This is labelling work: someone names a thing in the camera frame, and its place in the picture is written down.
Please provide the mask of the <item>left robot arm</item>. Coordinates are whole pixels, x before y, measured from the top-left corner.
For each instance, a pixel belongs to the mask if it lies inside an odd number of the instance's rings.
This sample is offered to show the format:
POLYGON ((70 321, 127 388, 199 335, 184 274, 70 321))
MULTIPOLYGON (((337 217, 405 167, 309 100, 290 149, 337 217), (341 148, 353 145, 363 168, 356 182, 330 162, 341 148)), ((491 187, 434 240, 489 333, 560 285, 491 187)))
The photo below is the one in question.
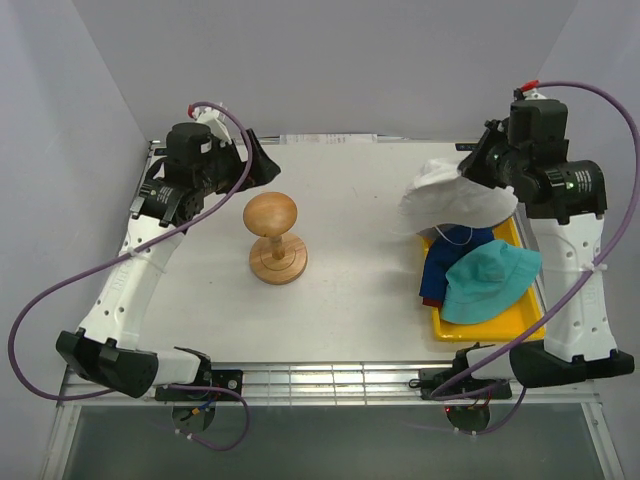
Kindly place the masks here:
POLYGON ((280 172, 247 130, 252 161, 241 160, 234 142, 196 122, 172 127, 147 169, 130 208, 127 233, 115 265, 86 317, 74 332, 63 331, 56 350, 86 381, 139 398, 152 387, 177 384, 190 399, 205 397, 210 358, 192 349, 143 351, 139 337, 147 307, 165 267, 209 195, 270 183, 280 172))

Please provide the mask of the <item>white bucket hat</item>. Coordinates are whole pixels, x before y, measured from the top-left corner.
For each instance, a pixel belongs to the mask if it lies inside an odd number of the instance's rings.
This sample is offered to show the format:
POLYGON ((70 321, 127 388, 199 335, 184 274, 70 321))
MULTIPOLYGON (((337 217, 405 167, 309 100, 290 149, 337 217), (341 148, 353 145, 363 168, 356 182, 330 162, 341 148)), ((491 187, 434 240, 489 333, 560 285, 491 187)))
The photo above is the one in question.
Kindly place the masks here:
POLYGON ((432 158, 409 183, 398 206, 397 231, 419 234, 443 225, 495 227, 516 211, 513 189, 488 188, 463 177, 459 159, 432 158))

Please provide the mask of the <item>teal bucket hat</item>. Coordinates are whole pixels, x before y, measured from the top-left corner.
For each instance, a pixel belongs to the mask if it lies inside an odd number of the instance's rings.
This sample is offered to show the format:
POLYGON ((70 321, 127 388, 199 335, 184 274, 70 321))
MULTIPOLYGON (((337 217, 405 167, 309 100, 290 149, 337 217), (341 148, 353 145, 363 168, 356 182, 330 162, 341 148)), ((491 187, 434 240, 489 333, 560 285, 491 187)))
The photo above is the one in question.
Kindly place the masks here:
POLYGON ((525 295, 542 266, 541 254, 493 240, 464 255, 446 272, 441 318, 456 325, 487 322, 525 295))

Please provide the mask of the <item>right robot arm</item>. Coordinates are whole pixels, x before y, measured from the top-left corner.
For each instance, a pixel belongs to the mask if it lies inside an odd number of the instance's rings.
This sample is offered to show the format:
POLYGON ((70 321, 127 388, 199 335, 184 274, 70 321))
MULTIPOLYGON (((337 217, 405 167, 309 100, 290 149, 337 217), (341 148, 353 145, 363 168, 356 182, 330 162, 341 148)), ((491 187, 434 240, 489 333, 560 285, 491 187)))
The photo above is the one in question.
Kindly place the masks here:
POLYGON ((543 339, 523 334, 501 348, 457 353, 451 382, 464 397, 476 396, 488 380, 539 388, 635 370, 633 356, 617 346, 605 306, 604 174, 593 161, 568 161, 567 119, 568 108, 558 100, 520 98, 507 119, 486 122, 459 167, 480 185, 512 188, 524 205, 542 258, 546 305, 543 339))

